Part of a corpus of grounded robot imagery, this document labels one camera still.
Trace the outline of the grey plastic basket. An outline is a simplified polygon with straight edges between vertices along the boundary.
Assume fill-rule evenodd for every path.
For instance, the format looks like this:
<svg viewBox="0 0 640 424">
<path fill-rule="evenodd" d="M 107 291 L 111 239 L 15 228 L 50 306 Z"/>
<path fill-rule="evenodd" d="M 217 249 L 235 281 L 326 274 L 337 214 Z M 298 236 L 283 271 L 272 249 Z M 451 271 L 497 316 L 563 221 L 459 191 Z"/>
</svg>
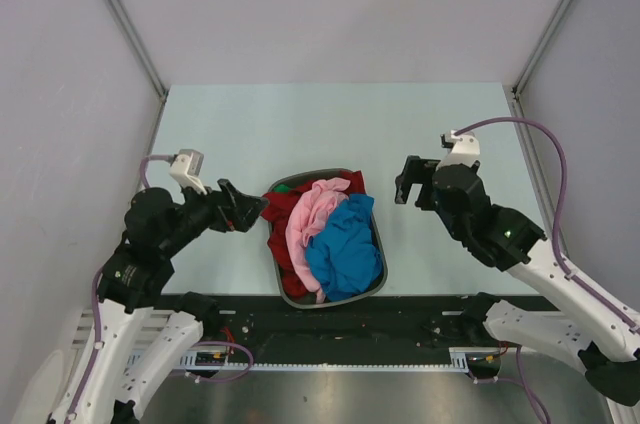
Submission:
<svg viewBox="0 0 640 424">
<path fill-rule="evenodd" d="M 276 181 L 274 184 L 270 186 L 268 190 L 268 194 L 274 193 L 273 189 L 278 184 L 286 184 L 287 186 L 292 188 L 292 190 L 290 191 L 292 192 L 294 188 L 300 185 L 304 185 L 307 182 L 311 183 L 320 178 L 349 177 L 351 175 L 356 175 L 356 174 L 360 176 L 361 172 L 351 171 L 348 169 L 340 169 L 340 168 L 322 169 L 322 170 L 304 172 L 301 174 L 285 177 Z M 359 178 L 357 178 L 357 181 L 363 181 L 363 178 L 360 176 Z M 341 300 L 327 299 L 324 303 L 315 304 L 314 299 L 311 297 L 310 294 L 298 295 L 297 292 L 291 293 L 291 290 L 301 288 L 301 285 L 298 285 L 298 284 L 293 285 L 293 279 L 292 279 L 293 271 L 285 270 L 280 265 L 280 252 L 272 251 L 274 267 L 275 267 L 275 275 L 276 275 L 276 279 L 279 287 L 279 292 L 281 294 L 281 297 L 284 299 L 284 301 L 290 306 L 299 310 L 323 309 L 323 308 L 329 308 L 337 305 L 355 302 L 355 301 L 364 299 L 365 297 L 372 296 L 377 292 L 379 292 L 387 280 L 388 266 L 385 260 L 384 251 L 382 248 L 382 244 L 381 244 L 381 240 L 378 232 L 378 227 L 374 217 L 371 217 L 370 229 L 372 233 L 372 243 L 374 247 L 381 254 L 382 270 L 364 292 L 346 299 L 341 299 Z"/>
</svg>

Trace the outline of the blue t shirt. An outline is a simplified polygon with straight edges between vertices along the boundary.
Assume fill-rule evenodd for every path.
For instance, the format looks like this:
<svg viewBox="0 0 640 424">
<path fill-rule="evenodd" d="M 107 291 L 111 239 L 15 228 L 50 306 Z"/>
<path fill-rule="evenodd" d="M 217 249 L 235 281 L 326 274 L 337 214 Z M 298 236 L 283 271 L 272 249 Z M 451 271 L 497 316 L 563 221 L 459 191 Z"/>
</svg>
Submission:
<svg viewBox="0 0 640 424">
<path fill-rule="evenodd" d="M 374 199 L 366 194 L 350 195 L 306 248 L 311 273 L 332 302 L 367 292 L 382 275 L 382 257 L 371 227 L 373 206 Z"/>
</svg>

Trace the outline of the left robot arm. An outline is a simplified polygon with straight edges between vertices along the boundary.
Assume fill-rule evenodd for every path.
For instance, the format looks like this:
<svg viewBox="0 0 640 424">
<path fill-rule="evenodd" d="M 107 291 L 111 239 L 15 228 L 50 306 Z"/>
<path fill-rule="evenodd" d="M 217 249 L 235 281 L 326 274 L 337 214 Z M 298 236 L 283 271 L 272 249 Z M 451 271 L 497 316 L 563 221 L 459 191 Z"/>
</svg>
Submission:
<svg viewBox="0 0 640 424">
<path fill-rule="evenodd" d="M 218 185 L 183 189 L 181 204 L 159 187 L 133 196 L 121 241 L 92 283 L 90 338 L 49 422 L 110 422 L 136 336 L 174 273 L 172 258 L 206 230 L 248 232 L 268 206 L 226 179 Z"/>
</svg>

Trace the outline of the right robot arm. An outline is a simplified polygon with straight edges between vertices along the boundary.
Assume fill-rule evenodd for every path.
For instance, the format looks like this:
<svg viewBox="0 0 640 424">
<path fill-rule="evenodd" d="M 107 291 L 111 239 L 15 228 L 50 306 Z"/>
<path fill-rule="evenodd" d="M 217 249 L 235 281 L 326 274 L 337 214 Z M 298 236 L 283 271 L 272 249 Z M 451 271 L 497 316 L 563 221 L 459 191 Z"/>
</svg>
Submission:
<svg viewBox="0 0 640 424">
<path fill-rule="evenodd" d="M 639 402 L 639 313 L 553 252 L 545 232 L 523 213 L 493 203 L 478 166 L 442 165 L 410 156 L 395 179 L 395 201 L 435 212 L 451 238 L 483 265 L 535 289 L 565 317 L 531 316 L 509 302 L 480 293 L 461 320 L 473 345 L 491 338 L 511 341 L 580 372 L 606 398 L 633 407 Z"/>
</svg>

